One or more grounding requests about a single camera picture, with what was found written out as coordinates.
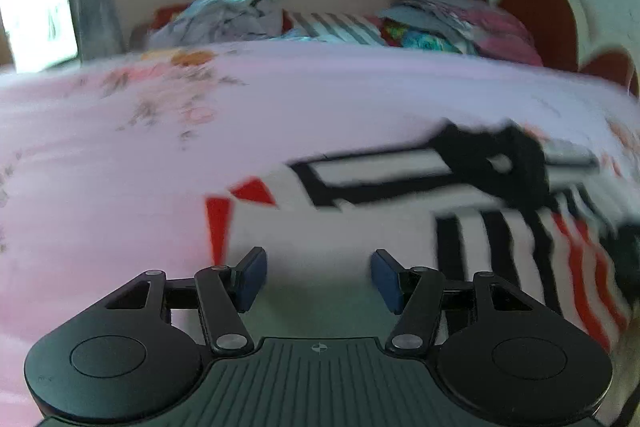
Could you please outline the striped red black white sweater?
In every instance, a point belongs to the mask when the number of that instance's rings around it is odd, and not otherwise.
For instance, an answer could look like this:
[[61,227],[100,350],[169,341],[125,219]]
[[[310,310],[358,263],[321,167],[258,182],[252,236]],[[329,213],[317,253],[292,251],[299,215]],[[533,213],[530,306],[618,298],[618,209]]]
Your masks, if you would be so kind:
[[384,249],[454,281],[494,272],[605,348],[639,300],[638,185],[514,124],[289,162],[205,211],[214,261],[262,247],[272,285],[360,286]]

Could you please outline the folded pink grey clothes stack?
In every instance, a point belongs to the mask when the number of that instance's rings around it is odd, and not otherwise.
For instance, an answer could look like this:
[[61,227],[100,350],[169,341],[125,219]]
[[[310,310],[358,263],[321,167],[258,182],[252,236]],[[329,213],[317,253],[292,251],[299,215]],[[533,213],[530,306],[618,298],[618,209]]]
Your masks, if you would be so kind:
[[533,36],[513,15],[482,0],[400,0],[378,12],[412,28],[440,35],[466,53],[530,66],[542,58]]

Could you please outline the pink floral bed sheet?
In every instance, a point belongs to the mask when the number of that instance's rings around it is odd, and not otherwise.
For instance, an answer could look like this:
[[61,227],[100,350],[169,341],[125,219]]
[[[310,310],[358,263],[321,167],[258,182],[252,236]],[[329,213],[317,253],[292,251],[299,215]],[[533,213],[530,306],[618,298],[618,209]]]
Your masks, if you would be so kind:
[[[1,78],[1,421],[39,413],[22,366],[44,333],[146,269],[213,262],[205,211],[297,159],[414,144],[447,122],[591,150],[639,187],[639,104],[605,80],[359,44],[225,44]],[[288,335],[379,334],[360,286],[272,285],[248,323]]]

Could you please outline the colourful floral cloth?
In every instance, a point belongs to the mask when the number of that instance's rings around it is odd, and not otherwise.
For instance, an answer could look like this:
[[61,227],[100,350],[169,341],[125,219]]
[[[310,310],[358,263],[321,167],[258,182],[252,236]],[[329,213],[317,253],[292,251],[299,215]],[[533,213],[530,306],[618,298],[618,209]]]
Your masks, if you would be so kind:
[[394,22],[389,18],[382,20],[380,33],[383,40],[389,46],[396,46],[396,48],[420,49],[455,54],[466,53],[464,46],[462,46],[462,48],[454,46],[445,37],[433,35],[429,32]]

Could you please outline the grey white striped pillow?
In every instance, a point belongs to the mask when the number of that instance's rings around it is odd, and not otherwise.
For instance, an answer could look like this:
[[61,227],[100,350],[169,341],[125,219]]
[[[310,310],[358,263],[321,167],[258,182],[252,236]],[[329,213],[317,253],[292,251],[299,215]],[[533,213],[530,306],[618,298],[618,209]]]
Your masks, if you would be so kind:
[[283,35],[322,42],[387,46],[375,16],[330,12],[283,12]]

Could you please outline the crumpled grey white cloth pile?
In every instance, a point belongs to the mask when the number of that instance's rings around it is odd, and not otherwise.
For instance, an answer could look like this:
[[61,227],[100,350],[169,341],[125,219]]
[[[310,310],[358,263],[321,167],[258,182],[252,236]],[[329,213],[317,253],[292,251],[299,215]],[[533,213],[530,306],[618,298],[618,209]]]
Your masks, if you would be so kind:
[[282,34],[281,0],[195,0],[146,40],[147,50],[270,39]]

